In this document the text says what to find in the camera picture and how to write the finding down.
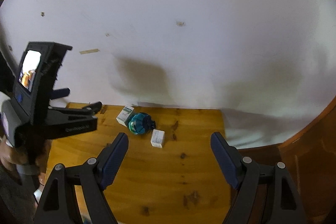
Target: gray sleeve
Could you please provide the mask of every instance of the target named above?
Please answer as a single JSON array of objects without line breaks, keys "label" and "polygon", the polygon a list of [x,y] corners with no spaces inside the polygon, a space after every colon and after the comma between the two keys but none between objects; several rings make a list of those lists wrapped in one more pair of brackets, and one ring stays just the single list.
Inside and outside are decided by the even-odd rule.
[{"label": "gray sleeve", "polygon": [[0,165],[0,196],[18,223],[33,224],[35,200],[29,192],[16,183]]}]

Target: blue button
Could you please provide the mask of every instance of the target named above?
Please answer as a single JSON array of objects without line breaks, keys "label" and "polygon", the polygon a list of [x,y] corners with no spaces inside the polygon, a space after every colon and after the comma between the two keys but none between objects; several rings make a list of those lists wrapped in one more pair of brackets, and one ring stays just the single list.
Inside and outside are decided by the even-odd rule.
[{"label": "blue button", "polygon": [[22,94],[19,94],[19,95],[17,96],[17,101],[18,101],[19,103],[22,102]]}]

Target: wooden table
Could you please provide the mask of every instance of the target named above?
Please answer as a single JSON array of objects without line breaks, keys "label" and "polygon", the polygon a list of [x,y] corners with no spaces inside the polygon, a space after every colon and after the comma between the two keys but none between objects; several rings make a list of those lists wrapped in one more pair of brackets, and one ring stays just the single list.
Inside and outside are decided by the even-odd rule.
[{"label": "wooden table", "polygon": [[[80,108],[83,104],[70,103]],[[97,114],[98,130],[54,140],[47,176],[57,163],[79,165],[96,157],[119,132],[129,149],[113,185],[105,191],[116,219],[126,224],[220,224],[230,207],[230,187],[210,148],[210,135],[224,134],[219,110],[136,107],[166,132],[163,149],[152,147],[151,134],[133,135],[116,121],[122,106],[104,106]],[[87,215],[81,187],[78,204]]]}]

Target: small white box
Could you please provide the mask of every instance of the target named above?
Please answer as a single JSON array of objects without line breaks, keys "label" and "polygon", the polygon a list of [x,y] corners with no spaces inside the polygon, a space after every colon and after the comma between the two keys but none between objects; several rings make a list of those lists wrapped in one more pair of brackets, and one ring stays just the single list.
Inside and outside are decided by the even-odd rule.
[{"label": "small white box", "polygon": [[134,107],[126,106],[119,113],[119,115],[117,117],[117,121],[118,121],[118,123],[120,123],[123,126],[126,126],[128,128],[128,122],[134,116],[134,114],[135,114]]},{"label": "small white box", "polygon": [[151,138],[152,146],[162,148],[164,141],[165,141],[165,132],[154,129]]}]

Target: white wall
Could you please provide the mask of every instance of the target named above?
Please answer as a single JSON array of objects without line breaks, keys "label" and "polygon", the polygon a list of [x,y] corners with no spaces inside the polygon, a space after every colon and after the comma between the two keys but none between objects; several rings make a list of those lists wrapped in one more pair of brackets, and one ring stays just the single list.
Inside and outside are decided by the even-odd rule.
[{"label": "white wall", "polygon": [[221,109],[239,148],[286,140],[336,94],[335,0],[5,0],[0,19],[17,62],[28,41],[73,46],[68,101]]}]

